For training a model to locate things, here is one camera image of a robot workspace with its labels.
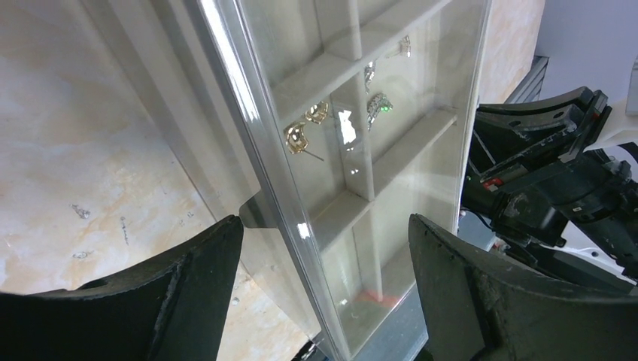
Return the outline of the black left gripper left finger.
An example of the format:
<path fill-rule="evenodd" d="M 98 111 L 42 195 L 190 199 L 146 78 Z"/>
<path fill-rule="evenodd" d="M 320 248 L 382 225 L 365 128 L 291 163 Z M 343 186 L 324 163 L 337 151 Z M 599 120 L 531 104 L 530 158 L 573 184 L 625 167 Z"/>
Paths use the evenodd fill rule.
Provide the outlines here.
<path fill-rule="evenodd" d="M 3 360 L 214 360 L 244 227 L 195 237 L 76 290 L 1 295 Z"/>

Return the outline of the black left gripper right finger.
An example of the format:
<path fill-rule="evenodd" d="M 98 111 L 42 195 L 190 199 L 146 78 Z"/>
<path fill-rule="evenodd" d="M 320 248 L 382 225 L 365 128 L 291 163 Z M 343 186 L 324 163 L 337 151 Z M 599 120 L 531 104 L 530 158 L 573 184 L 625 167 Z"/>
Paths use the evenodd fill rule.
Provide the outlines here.
<path fill-rule="evenodd" d="M 560 281 L 420 214 L 409 249 L 434 360 L 635 360 L 637 298 Z"/>

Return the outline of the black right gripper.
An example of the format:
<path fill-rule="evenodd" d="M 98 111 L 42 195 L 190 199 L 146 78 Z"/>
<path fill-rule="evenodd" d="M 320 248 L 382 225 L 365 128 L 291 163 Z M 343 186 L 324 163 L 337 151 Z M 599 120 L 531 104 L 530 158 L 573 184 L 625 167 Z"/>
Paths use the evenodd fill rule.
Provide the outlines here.
<path fill-rule="evenodd" d="M 586 86 L 537 102 L 479 105 L 469 167 L 487 192 L 541 196 L 636 280 L 637 183 L 628 162 L 593 148 L 611 113 L 607 96 Z"/>

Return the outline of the silver hoop earring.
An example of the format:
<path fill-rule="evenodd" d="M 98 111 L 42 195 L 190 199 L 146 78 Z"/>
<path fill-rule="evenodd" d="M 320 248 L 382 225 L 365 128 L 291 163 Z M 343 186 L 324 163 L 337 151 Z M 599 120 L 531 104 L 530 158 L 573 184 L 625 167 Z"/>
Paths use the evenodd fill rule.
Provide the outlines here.
<path fill-rule="evenodd" d="M 370 131 L 373 123 L 380 113 L 387 113 L 393 110 L 393 104 L 384 93 L 378 93 L 372 97 L 367 105 L 367 129 Z"/>

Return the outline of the beige compartment jewelry tray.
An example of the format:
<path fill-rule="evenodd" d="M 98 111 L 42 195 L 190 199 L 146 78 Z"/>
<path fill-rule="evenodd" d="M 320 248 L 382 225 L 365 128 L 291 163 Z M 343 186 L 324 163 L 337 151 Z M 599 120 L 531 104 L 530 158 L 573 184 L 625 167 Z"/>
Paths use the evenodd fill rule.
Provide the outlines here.
<path fill-rule="evenodd" d="M 339 359 L 355 358 L 403 300 L 415 277 L 408 227 L 421 214 L 455 232 L 478 91 L 489 1 L 243 1 L 266 83 L 286 180 L 281 201 L 299 218 L 306 279 L 321 335 Z M 410 58 L 385 55 L 401 38 Z M 364 68 L 376 61 L 366 93 Z M 393 110 L 367 129 L 367 105 L 384 93 Z M 304 118 L 330 104 L 320 124 Z M 306 121 L 306 154 L 284 129 Z"/>

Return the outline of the silver crystal bar earring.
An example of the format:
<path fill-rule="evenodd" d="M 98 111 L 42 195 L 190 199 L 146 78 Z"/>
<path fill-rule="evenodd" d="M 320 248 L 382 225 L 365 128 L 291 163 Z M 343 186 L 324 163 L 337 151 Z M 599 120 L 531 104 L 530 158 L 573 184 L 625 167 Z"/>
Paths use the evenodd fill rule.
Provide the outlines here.
<path fill-rule="evenodd" d="M 369 86 L 375 77 L 376 61 L 369 62 L 364 68 L 364 86 L 366 93 L 369 93 Z"/>

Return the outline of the clear acrylic box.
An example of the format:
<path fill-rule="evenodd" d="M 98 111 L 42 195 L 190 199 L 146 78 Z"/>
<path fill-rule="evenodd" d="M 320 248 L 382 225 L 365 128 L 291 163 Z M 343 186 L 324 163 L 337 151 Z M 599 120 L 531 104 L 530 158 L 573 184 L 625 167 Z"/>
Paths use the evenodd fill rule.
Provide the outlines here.
<path fill-rule="evenodd" d="M 87 1 L 244 265 L 334 360 L 427 340 L 409 217 L 455 232 L 490 1 Z"/>

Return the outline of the small gold stud earring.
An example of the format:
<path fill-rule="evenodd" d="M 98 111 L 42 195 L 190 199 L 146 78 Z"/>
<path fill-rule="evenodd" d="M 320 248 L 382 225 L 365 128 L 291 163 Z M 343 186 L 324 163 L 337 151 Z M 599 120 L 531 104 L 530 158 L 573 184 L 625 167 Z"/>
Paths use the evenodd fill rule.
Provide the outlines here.
<path fill-rule="evenodd" d="M 309 142 L 304 133 L 306 124 L 306 121 L 296 121 L 291 123 L 284 129 L 283 134 L 287 149 L 293 155 L 306 153 L 314 157 L 315 159 L 324 162 L 324 158 L 321 158 L 318 155 L 307 151 Z"/>

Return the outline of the small gold earring piece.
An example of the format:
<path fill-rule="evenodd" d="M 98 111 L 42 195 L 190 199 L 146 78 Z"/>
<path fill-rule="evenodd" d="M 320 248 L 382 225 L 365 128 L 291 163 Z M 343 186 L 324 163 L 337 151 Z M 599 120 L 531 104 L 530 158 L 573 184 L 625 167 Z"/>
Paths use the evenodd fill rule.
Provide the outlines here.
<path fill-rule="evenodd" d="M 325 101 L 311 106 L 304 114 L 306 121 L 320 125 L 329 115 L 330 104 Z"/>

